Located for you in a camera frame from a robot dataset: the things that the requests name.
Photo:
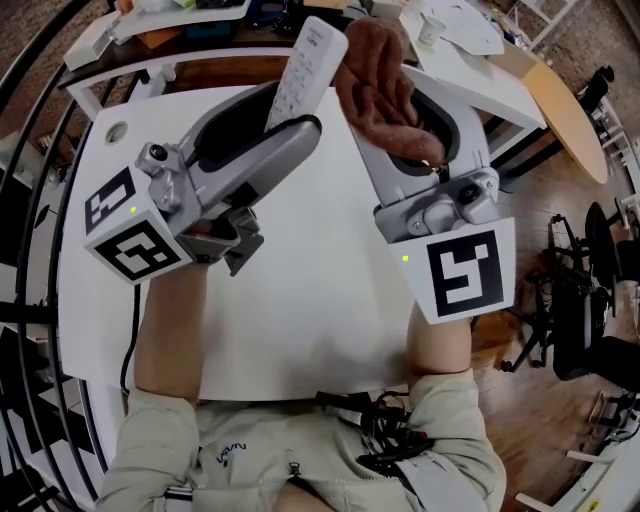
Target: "white tabletop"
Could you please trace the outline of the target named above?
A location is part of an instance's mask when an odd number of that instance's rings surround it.
[[[208,108],[244,89],[183,92],[98,115],[62,244],[66,374],[117,386],[131,331],[133,289],[83,248],[85,199],[131,165],[145,142],[178,141]],[[224,264],[209,271],[202,398],[293,399],[403,381],[413,298],[375,227],[378,200],[333,89],[317,115],[319,146],[255,208],[264,245],[234,278]],[[127,134],[108,147],[105,134],[119,121],[127,122]]]
[[[542,113],[521,80],[486,58],[470,55],[444,39],[433,47],[425,46],[417,40],[422,21],[404,13],[400,21],[425,74],[446,85],[472,107],[523,128],[546,128]]]

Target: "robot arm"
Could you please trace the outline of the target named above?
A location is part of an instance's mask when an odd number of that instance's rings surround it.
[[[514,222],[499,217],[499,177],[480,121],[442,86],[405,71],[416,84],[414,105],[445,144],[449,163],[431,169],[396,158],[354,131],[380,199],[376,225],[430,323],[510,306]],[[131,284],[193,261],[224,259],[235,275],[263,242],[252,206],[320,140],[312,115],[264,132],[277,85],[230,98],[176,145],[146,144],[137,169],[123,170],[87,199],[90,252]],[[192,234],[203,218],[211,232]]]

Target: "white remote control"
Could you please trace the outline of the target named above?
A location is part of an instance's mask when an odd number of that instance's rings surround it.
[[[315,16],[306,19],[280,80],[265,131],[315,113],[348,46],[339,30]]]

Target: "brown towel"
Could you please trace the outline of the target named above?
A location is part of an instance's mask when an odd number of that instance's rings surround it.
[[[362,18],[345,35],[349,49],[335,75],[347,120],[372,144],[401,158],[445,162],[440,140],[422,129],[411,95],[414,85],[402,72],[409,37],[399,23]]]

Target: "beige shirt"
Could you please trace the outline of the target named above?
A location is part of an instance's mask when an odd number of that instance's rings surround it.
[[[195,412],[134,391],[97,510],[271,510],[294,463],[339,512],[497,512],[506,476],[471,370],[424,377],[409,400],[409,427],[435,444],[398,463],[403,486],[358,464],[369,453],[360,431],[316,408],[212,403]]]

